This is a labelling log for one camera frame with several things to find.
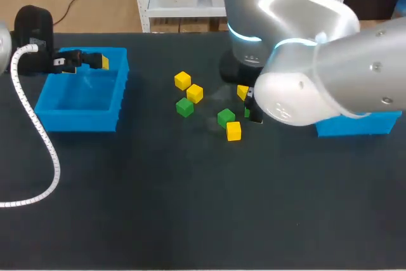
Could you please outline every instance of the green cube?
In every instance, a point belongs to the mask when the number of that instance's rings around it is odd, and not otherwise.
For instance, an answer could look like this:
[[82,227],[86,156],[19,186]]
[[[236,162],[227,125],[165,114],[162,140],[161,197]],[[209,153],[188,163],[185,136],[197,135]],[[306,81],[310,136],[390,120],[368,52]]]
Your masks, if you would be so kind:
[[249,109],[247,107],[244,107],[244,117],[249,117]]
[[183,117],[188,117],[193,114],[194,111],[193,103],[187,98],[182,98],[178,103],[176,103],[176,111]]
[[235,121],[235,114],[228,108],[219,112],[217,115],[217,122],[224,129],[226,129],[228,122],[234,122],[234,121]]

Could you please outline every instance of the cardboard box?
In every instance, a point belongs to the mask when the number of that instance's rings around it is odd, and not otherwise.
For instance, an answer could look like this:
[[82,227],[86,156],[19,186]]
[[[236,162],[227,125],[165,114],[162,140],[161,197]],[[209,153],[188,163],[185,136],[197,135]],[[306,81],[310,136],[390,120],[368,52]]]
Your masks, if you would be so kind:
[[181,33],[203,33],[210,31],[210,18],[182,18],[180,21]]
[[152,18],[152,33],[179,33],[180,18]]
[[227,17],[221,17],[218,25],[219,31],[228,31]]

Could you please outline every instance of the blue plastic bin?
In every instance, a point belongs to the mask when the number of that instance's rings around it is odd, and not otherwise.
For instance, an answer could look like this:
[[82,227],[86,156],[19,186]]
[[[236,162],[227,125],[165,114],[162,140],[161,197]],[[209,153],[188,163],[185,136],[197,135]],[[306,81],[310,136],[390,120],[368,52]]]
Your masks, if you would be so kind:
[[402,111],[380,112],[361,119],[340,116],[316,123],[318,136],[385,135],[391,132]]
[[63,48],[103,53],[109,70],[83,64],[76,74],[50,74],[35,107],[46,131],[115,131],[129,66],[125,48]]

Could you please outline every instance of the black table mat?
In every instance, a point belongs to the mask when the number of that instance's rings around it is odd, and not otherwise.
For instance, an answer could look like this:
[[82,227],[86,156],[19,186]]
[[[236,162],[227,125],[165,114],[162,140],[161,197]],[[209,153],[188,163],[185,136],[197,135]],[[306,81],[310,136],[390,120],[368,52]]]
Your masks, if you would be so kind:
[[[60,184],[0,210],[1,269],[406,268],[406,122],[388,136],[318,139],[313,126],[243,119],[221,82],[226,34],[60,34],[128,49],[117,132],[50,135]],[[179,71],[205,97],[187,119]],[[22,77],[35,105],[45,78]],[[229,143],[224,108],[242,121]],[[41,193],[52,163],[0,77],[0,201]]]

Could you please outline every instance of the white shelf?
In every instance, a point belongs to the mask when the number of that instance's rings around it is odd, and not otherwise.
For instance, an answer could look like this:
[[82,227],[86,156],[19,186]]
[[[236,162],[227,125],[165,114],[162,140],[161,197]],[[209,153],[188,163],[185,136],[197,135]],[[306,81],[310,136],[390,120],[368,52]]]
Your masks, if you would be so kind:
[[147,0],[148,17],[224,17],[225,8],[215,8],[211,0],[199,0],[197,7],[193,8],[163,8],[158,0]]

